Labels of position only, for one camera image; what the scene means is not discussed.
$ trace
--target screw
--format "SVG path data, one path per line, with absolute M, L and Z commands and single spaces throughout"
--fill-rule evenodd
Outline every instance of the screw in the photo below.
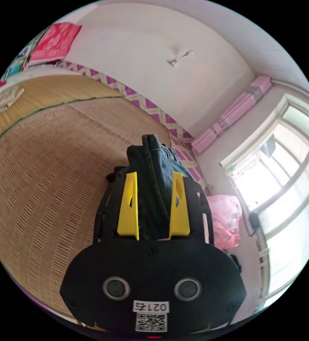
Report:
M 236 302 L 232 302 L 232 303 L 230 303 L 229 305 L 228 305 L 228 312 L 229 313 L 232 313 L 232 312 L 234 312 L 236 309 L 237 309 L 237 303 Z
M 149 256 L 155 256 L 158 254 L 158 248 L 156 246 L 151 246 L 146 250 L 146 253 Z
M 79 308 L 75 301 L 70 301 L 69 306 L 72 310 L 77 310 Z

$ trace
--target window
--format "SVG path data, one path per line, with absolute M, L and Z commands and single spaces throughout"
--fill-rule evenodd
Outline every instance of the window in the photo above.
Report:
M 261 221 L 269 249 L 268 306 L 309 259 L 309 117 L 289 106 L 227 171 L 247 211 Z

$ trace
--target qr code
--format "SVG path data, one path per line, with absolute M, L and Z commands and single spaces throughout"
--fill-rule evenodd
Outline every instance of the qr code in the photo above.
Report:
M 136 331 L 166 332 L 167 331 L 167 314 L 137 313 Z

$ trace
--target yellow plastic part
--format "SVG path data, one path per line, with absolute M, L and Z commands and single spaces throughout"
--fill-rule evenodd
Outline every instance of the yellow plastic part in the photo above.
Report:
M 134 236 L 139 240 L 137 172 L 126 174 L 117 232 L 120 236 Z
M 187 237 L 190 234 L 189 214 L 184 188 L 183 174 L 173 172 L 173 188 L 170 217 L 170 238 Z

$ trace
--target window frame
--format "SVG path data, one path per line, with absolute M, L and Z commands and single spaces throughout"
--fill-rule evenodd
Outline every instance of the window frame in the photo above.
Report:
M 306 141 L 309 142 L 309 136 L 305 132 L 303 132 L 301 129 L 299 129 L 297 126 L 295 126 L 292 122 L 289 122 L 287 119 L 285 119 L 283 117 L 289 107 L 293 107 L 293 108 L 299 110 L 304 115 L 306 115 L 308 118 L 309 118 L 309 112 L 304 107 L 295 103 L 294 101 L 292 101 L 289 98 L 286 98 L 286 100 L 284 101 L 282 106 L 279 105 L 278 107 L 280 107 L 279 108 L 280 110 L 275 115 L 275 118 L 272 120 L 272 122 L 265 128 L 265 130 L 252 143 L 250 143 L 245 148 L 245 150 L 241 153 L 240 156 L 237 156 L 234 160 L 228 162 L 225 166 L 223 166 L 220 163 L 220 166 L 223 168 L 227 178 L 229 179 L 229 181 L 230 181 L 232 187 L 234 188 L 235 193 L 236 193 L 236 195 L 237 195 L 237 197 L 241 203 L 241 206 L 243 209 L 243 216 L 242 217 L 244 219 L 244 223 L 245 223 L 245 226 L 246 226 L 246 229 L 247 229 L 249 236 L 252 235 L 248 230 L 248 226 L 250 226 L 250 222 L 249 222 L 250 210 L 249 210 L 241 192 L 237 188 L 234 179 L 231 176 L 232 168 L 234 168 L 241 161 L 243 161 L 250 153 L 257 150 L 269 138 L 269 136 L 271 136 L 271 134 L 273 133 L 274 129 L 276 128 L 276 126 L 278 124 L 282 124 L 282 125 L 286 126 L 288 129 L 292 129 L 299 137 L 301 137 L 302 139 L 305 139 Z M 299 176 L 305 170 L 308 162 L 309 162 L 309 151 L 307 153 L 305 160 L 301 163 L 301 165 L 298 168 L 298 170 L 296 171 L 296 173 L 291 177 L 293 179 L 290 179 L 288 181 L 288 183 L 289 183 L 288 188 L 284 189 L 286 187 L 286 185 L 284 185 L 282 190 L 279 191 L 279 193 L 277 193 L 276 196 L 274 196 L 275 197 L 274 199 L 268 199 L 265 203 L 261 204 L 257 209 L 262 211 L 263 209 L 265 209 L 264 208 L 265 206 L 266 207 L 270 206 L 281 195 L 283 195 L 293 185 L 293 183 L 295 183 L 295 181 L 299 178 Z M 297 217 L 308 204 L 309 204 L 309 195 L 307 196 L 307 198 L 305 198 L 305 200 L 300 205 L 300 207 L 295 211 L 295 213 L 293 214 L 293 217 L 294 216 Z M 283 222 L 281 225 L 285 225 L 284 227 L 286 227 L 286 226 L 288 226 L 287 222 L 288 222 L 288 220 Z M 267 234 L 267 236 L 269 238 L 272 238 L 274 235 L 276 235 L 277 233 L 282 231 L 284 227 L 282 226 L 282 228 L 274 229 L 272 231 L 274 234 L 271 234 L 271 235 Z M 268 293 L 269 287 L 270 287 L 270 259 L 269 259 L 269 249 L 267 246 L 267 240 L 269 238 L 267 238 L 267 236 L 265 235 L 265 233 L 263 232 L 263 230 L 261 228 L 258 229 L 256 231 L 256 233 L 253 235 L 253 237 L 255 238 L 255 241 L 256 241 L 256 245 L 257 245 L 258 250 L 259 250 L 260 263 L 261 263 L 261 277 L 262 277 L 262 287 L 261 287 L 261 292 L 260 292 L 259 305 L 256 309 L 257 311 L 260 311 L 264 307 L 264 304 L 268 299 L 274 297 L 275 295 L 280 293 L 282 290 L 284 290 L 285 288 L 290 286 L 294 282 L 294 280 L 297 278 L 297 276 L 299 275 L 299 273 L 298 273 L 294 278 L 289 280 L 285 285 L 283 285 L 282 287 L 280 287 L 279 289 L 277 289 L 271 293 Z

